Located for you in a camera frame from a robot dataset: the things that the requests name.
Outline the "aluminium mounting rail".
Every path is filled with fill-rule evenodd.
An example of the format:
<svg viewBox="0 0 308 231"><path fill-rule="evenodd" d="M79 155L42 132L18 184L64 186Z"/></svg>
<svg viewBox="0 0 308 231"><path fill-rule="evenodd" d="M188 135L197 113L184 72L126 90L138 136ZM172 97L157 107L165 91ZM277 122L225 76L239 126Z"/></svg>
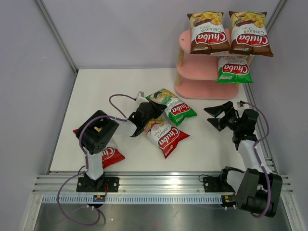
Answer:
<svg viewBox="0 0 308 231"><path fill-rule="evenodd" d="M32 193L54 194L70 177L77 174L74 171L49 172L38 175L35 179ZM118 177L118 195L122 194L205 194L201 178L203 175L217 176L214 172L105 172L107 177Z"/></svg>

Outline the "large brown Chuba chips bag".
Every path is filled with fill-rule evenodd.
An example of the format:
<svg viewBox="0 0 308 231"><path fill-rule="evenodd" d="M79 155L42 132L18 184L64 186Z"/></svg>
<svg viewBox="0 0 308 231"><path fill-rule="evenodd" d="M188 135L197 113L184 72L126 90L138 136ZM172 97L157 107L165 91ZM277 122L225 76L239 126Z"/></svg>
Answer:
<svg viewBox="0 0 308 231"><path fill-rule="evenodd" d="M230 53L272 57L269 37L265 28L267 12L233 12L231 18Z"/></svg>

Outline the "red chuba chips bag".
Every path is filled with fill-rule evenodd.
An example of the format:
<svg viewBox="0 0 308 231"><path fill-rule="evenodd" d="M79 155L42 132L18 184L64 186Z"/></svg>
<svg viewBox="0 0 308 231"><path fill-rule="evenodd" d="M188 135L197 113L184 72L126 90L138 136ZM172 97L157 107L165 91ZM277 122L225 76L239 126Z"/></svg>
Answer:
<svg viewBox="0 0 308 231"><path fill-rule="evenodd" d="M151 119L143 132L161 150L165 159L176 149L180 141L190 136L178 129L163 116Z"/></svg>
<svg viewBox="0 0 308 231"><path fill-rule="evenodd" d="M118 147L113 139L111 139L107 146L102 150L102 166L109 167L113 164L119 163L126 158L118 150Z"/></svg>

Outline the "small brown Chuba chips bag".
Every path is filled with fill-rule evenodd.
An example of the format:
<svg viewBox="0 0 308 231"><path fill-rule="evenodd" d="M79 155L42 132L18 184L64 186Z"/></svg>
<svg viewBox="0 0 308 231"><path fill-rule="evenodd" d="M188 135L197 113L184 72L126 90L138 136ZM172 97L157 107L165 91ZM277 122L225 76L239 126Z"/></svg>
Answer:
<svg viewBox="0 0 308 231"><path fill-rule="evenodd" d="M191 54L211 55L231 49L222 24L222 12L187 14L191 25Z"/></svg>

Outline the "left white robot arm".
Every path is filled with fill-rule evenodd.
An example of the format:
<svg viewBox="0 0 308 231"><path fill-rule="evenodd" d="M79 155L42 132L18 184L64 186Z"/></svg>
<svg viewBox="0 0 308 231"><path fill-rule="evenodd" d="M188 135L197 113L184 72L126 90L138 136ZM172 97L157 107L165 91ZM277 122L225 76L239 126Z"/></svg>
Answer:
<svg viewBox="0 0 308 231"><path fill-rule="evenodd" d="M77 192L117 192L117 177L106 177L103 169L102 151L116 134L137 137L152 119L157 119L167 107L151 100L139 104L129 118L121 119L95 112L79 129L76 137L85 154L86 170L79 177Z"/></svg>

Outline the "left red Chuba chips bag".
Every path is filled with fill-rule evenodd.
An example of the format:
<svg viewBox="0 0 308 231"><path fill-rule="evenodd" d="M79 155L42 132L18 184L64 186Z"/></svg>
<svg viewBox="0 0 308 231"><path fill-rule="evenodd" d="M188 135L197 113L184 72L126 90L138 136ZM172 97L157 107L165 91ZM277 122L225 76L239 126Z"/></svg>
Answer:
<svg viewBox="0 0 308 231"><path fill-rule="evenodd" d="M102 166L109 167L113 164L119 163L126 158L118 150L118 147L113 139L111 139L107 146L102 150Z"/></svg>

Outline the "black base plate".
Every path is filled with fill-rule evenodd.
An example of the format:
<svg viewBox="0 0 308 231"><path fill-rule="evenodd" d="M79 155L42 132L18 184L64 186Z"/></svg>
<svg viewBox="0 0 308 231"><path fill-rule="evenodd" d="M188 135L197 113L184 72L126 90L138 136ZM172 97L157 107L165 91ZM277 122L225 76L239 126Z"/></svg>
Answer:
<svg viewBox="0 0 308 231"><path fill-rule="evenodd" d="M119 188L118 177L102 176L98 180L92 180L88 177L80 177L77 181L76 191L80 193L117 193Z"/></svg>
<svg viewBox="0 0 308 231"><path fill-rule="evenodd" d="M220 177L202 177L204 190L206 193L235 193L234 189Z"/></svg>

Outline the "middle red Chuba chips bag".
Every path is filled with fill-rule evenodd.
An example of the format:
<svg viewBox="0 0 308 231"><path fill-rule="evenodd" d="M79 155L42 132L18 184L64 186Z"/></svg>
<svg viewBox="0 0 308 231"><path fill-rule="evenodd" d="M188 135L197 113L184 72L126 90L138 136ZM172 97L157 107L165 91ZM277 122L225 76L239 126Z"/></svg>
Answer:
<svg viewBox="0 0 308 231"><path fill-rule="evenodd" d="M190 136L178 129L163 116L151 119L143 132L161 150L165 159L176 149L180 141Z"/></svg>

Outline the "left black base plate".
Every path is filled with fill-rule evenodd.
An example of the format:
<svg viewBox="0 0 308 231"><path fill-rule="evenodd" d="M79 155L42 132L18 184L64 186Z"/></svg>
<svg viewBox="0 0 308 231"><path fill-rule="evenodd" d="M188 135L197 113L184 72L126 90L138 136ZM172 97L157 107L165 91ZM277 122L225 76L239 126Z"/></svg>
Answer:
<svg viewBox="0 0 308 231"><path fill-rule="evenodd" d="M102 176L98 180L92 180L88 177L80 177L77 181L76 191L80 193L117 193L119 188L118 177Z"/></svg>

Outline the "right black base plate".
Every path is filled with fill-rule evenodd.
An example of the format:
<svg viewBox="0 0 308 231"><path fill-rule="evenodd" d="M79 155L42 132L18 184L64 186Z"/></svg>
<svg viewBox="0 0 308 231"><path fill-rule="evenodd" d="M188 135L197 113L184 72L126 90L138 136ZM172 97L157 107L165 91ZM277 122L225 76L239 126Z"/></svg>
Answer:
<svg viewBox="0 0 308 231"><path fill-rule="evenodd" d="M202 177L204 190L206 193L235 193L234 189L220 177Z"/></svg>

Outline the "green Chuba chips bag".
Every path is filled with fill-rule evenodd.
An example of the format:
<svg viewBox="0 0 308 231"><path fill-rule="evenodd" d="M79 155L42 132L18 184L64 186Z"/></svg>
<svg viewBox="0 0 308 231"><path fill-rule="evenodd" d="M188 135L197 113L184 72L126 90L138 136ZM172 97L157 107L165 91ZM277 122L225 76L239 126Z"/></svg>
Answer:
<svg viewBox="0 0 308 231"><path fill-rule="evenodd" d="M247 58L219 56L217 83L253 83Z"/></svg>
<svg viewBox="0 0 308 231"><path fill-rule="evenodd" d="M167 89L160 89L148 95L146 99L165 105L167 117L176 126L179 126L186 118L197 116L197 113L187 103Z"/></svg>

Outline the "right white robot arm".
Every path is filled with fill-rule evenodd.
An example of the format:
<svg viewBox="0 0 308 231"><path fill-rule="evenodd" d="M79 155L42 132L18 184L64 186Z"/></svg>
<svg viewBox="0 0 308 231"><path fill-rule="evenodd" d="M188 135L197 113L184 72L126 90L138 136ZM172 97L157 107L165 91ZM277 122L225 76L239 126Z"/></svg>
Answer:
<svg viewBox="0 0 308 231"><path fill-rule="evenodd" d="M268 136L258 138L255 128L263 112L255 105L244 109L240 115L233 103L206 107L211 117L208 122L217 130L229 128L232 142L241 155L245 170L224 167L217 176L200 175L205 192L230 192L234 196L232 206L249 212L255 218L276 215L282 190L282 177L267 166L265 157L259 153L260 143Z"/></svg>

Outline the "pink three-tier shelf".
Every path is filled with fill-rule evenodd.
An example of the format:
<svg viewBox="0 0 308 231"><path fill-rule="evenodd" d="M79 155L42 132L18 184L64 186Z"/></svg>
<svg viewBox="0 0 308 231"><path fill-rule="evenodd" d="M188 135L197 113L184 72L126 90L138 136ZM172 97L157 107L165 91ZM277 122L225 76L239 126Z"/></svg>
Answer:
<svg viewBox="0 0 308 231"><path fill-rule="evenodd" d="M217 83L218 57L238 56L229 52L190 54L191 31L184 31L179 38L176 93L187 99L229 100L239 92L239 84ZM250 65L253 57L247 57Z"/></svg>

